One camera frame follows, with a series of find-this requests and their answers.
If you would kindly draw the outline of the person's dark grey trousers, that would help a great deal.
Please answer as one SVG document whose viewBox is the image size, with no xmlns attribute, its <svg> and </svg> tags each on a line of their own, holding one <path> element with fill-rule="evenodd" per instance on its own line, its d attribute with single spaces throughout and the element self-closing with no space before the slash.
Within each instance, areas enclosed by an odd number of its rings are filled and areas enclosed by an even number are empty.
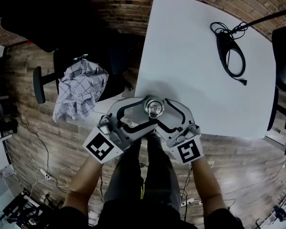
<svg viewBox="0 0 286 229">
<path fill-rule="evenodd" d="M 181 193 L 171 160 L 163 151 L 157 134 L 148 133 L 145 138 L 149 162 L 146 179 L 143 180 L 141 177 L 139 162 L 141 139 L 138 139 L 120 156 L 104 195 L 104 201 L 140 200 L 141 188 L 145 185 L 143 200 L 163 204 L 179 211 Z"/>
</svg>

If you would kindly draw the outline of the black floor equipment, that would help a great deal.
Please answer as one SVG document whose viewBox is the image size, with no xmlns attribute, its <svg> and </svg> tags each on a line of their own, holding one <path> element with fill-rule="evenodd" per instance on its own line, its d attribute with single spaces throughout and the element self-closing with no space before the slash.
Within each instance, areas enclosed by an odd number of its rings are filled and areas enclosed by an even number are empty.
<svg viewBox="0 0 286 229">
<path fill-rule="evenodd" d="M 8 95 L 0 94 L 0 133 L 12 132 L 16 134 L 18 131 L 17 107 L 11 103 Z"/>
</svg>

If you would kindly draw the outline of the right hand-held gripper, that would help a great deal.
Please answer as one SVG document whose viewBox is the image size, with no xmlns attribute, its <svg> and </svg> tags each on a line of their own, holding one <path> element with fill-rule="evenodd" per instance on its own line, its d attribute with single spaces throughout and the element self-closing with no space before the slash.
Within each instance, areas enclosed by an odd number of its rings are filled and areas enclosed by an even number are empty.
<svg viewBox="0 0 286 229">
<path fill-rule="evenodd" d="M 157 121 L 156 131 L 167 141 L 169 152 L 180 164 L 190 164 L 204 156 L 200 127 L 194 124 L 192 112 L 184 104 L 165 98 L 165 120 Z"/>
</svg>

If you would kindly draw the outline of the white power strip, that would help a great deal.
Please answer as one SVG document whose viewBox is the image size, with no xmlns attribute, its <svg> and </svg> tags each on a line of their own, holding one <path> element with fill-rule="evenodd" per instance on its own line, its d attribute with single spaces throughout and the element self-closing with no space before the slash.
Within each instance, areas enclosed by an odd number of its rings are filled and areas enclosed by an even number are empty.
<svg viewBox="0 0 286 229">
<path fill-rule="evenodd" d="M 200 199 L 188 198 L 181 203 L 181 207 L 189 206 L 189 205 L 202 205 Z"/>
<path fill-rule="evenodd" d="M 48 172 L 47 171 L 45 171 L 44 169 L 42 169 L 42 168 L 38 168 L 38 171 L 40 171 L 41 173 L 42 173 L 42 175 L 44 176 L 44 178 L 46 179 L 46 180 L 50 180 L 51 179 L 51 176 L 48 174 Z"/>
</svg>

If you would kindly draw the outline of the person's left forearm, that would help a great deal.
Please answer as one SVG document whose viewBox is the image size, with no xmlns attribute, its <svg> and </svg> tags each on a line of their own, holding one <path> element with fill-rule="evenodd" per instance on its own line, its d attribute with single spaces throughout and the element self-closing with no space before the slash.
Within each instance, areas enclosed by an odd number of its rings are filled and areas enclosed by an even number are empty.
<svg viewBox="0 0 286 229">
<path fill-rule="evenodd" d="M 88 202 L 101 174 L 102 164 L 89 156 L 69 184 L 64 207 L 72 207 L 88 215 Z"/>
</svg>

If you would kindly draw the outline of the white square table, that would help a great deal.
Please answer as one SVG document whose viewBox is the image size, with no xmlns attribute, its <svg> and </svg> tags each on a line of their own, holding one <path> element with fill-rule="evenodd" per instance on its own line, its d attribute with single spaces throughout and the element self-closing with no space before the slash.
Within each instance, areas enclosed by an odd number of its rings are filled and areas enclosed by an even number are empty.
<svg viewBox="0 0 286 229">
<path fill-rule="evenodd" d="M 135 95 L 181 102 L 204 134 L 263 138 L 276 82 L 272 43 L 251 28 L 236 41 L 246 62 L 242 85 L 222 66 L 210 30 L 216 21 L 240 22 L 196 0 L 153 0 Z"/>
</svg>

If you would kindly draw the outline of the person's right forearm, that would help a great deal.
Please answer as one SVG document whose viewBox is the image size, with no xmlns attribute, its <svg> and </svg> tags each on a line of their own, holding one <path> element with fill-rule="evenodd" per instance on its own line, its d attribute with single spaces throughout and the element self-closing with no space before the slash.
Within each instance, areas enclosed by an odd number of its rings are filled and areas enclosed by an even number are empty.
<svg viewBox="0 0 286 229">
<path fill-rule="evenodd" d="M 220 186 L 204 156 L 192 162 L 192 171 L 204 216 L 221 208 L 226 209 Z"/>
</svg>

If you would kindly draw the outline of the black desk lamp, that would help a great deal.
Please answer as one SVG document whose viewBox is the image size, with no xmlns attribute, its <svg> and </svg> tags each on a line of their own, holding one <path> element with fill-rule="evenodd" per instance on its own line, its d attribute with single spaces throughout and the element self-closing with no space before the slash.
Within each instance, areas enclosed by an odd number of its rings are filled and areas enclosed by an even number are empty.
<svg viewBox="0 0 286 229">
<path fill-rule="evenodd" d="M 237 39 L 242 38 L 242 36 L 235 37 L 234 35 L 238 32 L 245 33 L 249 27 L 252 27 L 253 25 L 256 25 L 258 23 L 262 23 L 264 21 L 268 21 L 274 18 L 285 16 L 285 15 L 286 15 L 286 10 L 282 10 L 274 14 L 270 14 L 260 19 L 257 19 L 255 21 L 252 21 L 250 23 L 241 22 L 240 24 L 235 26 L 233 29 L 229 29 L 225 24 L 223 24 L 222 22 L 218 22 L 218 21 L 212 22 L 210 24 L 210 30 L 216 36 L 216 44 L 217 44 L 220 61 L 222 63 L 224 70 L 231 78 L 241 82 L 243 85 L 247 84 L 247 80 L 241 78 L 246 68 L 245 57 L 244 57 L 242 50 L 238 46 L 238 44 L 235 42 Z M 231 51 L 236 52 L 241 58 L 242 69 L 239 73 L 233 73 L 229 69 Z"/>
</svg>

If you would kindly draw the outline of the black office chair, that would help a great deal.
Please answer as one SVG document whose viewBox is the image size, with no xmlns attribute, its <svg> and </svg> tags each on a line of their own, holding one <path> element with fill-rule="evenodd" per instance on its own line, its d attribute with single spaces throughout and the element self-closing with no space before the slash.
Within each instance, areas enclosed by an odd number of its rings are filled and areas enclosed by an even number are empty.
<svg viewBox="0 0 286 229">
<path fill-rule="evenodd" d="M 281 90 L 286 93 L 286 26 L 273 31 L 272 46 L 276 62 L 276 86 L 268 131 L 273 126 L 277 111 L 286 116 L 286 108 L 278 104 L 278 91 Z"/>
<path fill-rule="evenodd" d="M 90 0 L 0 0 L 0 19 L 3 29 L 53 53 L 53 73 L 43 75 L 40 67 L 33 72 L 38 103 L 45 102 L 44 85 L 57 82 L 73 59 L 83 54 L 109 73 L 102 100 L 132 89 L 123 76 L 130 52 L 128 38 L 94 15 Z"/>
</svg>

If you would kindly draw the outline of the white checked cloth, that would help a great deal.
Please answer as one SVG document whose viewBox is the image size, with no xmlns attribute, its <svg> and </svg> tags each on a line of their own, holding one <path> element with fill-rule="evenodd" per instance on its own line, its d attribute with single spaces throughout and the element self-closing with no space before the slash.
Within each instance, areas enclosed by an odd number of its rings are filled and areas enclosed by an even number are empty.
<svg viewBox="0 0 286 229">
<path fill-rule="evenodd" d="M 80 59 L 67 68 L 59 80 L 53 120 L 68 115 L 73 120 L 88 117 L 103 94 L 109 79 L 108 72 L 98 64 Z"/>
</svg>

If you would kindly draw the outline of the steel water bottle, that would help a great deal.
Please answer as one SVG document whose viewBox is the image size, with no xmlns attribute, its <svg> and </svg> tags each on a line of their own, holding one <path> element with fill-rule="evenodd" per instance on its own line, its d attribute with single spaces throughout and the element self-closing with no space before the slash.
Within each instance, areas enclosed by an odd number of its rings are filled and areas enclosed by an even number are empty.
<svg viewBox="0 0 286 229">
<path fill-rule="evenodd" d="M 146 104 L 147 100 L 150 99 L 150 98 L 158 98 L 158 99 L 160 99 L 159 97 L 157 97 L 157 96 L 155 96 L 155 95 L 148 95 L 148 96 L 146 96 L 145 101 L 144 101 L 144 103 L 143 103 L 143 109 L 144 109 L 144 111 L 145 111 L 146 114 L 147 114 L 147 112 L 146 112 L 146 110 L 145 110 L 145 104 Z"/>
</svg>

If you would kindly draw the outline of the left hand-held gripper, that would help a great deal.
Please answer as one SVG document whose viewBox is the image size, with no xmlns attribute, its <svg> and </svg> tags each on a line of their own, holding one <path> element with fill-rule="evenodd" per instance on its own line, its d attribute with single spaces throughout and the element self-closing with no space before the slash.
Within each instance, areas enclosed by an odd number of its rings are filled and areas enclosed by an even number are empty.
<svg viewBox="0 0 286 229">
<path fill-rule="evenodd" d="M 83 147 L 99 163 L 121 155 L 131 141 L 143 137 L 158 125 L 158 122 L 147 121 L 145 101 L 145 97 L 129 97 L 115 102 L 92 129 Z"/>
</svg>

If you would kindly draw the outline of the person's black shirt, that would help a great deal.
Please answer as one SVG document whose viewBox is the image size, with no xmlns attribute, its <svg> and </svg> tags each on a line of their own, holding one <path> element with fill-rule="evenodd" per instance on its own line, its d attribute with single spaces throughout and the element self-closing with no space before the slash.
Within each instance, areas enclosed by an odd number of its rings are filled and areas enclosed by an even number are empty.
<svg viewBox="0 0 286 229">
<path fill-rule="evenodd" d="M 61 208 L 48 229 L 198 229 L 181 220 L 175 209 L 161 203 L 138 200 L 128 206 L 122 200 L 106 202 L 97 225 L 90 227 L 88 217 L 72 207 Z"/>
</svg>

